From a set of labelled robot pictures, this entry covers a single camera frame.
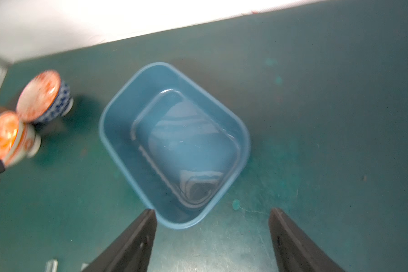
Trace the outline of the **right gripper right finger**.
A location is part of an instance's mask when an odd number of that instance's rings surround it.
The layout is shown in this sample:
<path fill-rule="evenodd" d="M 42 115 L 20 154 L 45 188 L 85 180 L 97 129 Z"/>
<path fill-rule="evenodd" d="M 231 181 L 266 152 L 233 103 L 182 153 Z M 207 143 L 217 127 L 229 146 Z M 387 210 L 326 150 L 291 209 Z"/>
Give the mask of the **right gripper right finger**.
<path fill-rule="evenodd" d="M 344 272 L 282 209 L 271 209 L 268 225 L 280 272 Z"/>

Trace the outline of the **orange patterned bowl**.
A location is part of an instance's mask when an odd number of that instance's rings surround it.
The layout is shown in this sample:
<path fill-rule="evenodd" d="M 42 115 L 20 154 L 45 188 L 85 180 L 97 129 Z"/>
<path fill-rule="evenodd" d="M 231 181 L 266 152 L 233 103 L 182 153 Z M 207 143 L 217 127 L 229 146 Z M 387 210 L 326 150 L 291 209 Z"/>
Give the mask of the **orange patterned bowl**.
<path fill-rule="evenodd" d="M 31 124 L 26 124 L 13 111 L 0 113 L 0 160 L 6 168 L 25 158 L 34 157 L 41 137 Z"/>

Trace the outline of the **red blue patterned bowl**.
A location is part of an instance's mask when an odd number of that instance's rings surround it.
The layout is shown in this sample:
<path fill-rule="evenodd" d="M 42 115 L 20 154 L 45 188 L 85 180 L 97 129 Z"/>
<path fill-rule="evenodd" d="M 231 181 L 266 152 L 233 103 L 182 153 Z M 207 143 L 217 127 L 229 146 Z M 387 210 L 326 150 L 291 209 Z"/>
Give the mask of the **red blue patterned bowl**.
<path fill-rule="evenodd" d="M 25 86 L 16 113 L 26 123 L 45 124 L 67 115 L 73 104 L 70 87 L 59 72 L 46 70 Z"/>

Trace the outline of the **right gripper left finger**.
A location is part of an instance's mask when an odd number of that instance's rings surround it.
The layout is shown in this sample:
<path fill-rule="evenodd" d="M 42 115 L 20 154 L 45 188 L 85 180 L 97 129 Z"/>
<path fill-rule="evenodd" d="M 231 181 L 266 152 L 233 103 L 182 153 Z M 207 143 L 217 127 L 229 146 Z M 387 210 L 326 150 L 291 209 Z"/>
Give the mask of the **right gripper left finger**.
<path fill-rule="evenodd" d="M 154 210 L 144 210 L 84 272 L 146 272 L 157 228 Z"/>

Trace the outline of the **blue plastic storage box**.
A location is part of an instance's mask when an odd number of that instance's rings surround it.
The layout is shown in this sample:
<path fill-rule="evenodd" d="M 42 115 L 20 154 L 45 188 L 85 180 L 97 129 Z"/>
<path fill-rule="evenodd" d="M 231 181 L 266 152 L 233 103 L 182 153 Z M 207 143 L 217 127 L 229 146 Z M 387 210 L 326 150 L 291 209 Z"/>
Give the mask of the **blue plastic storage box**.
<path fill-rule="evenodd" d="M 165 62 L 128 80 L 105 107 L 99 135 L 141 201 L 173 230 L 204 219 L 251 150 L 241 119 Z"/>

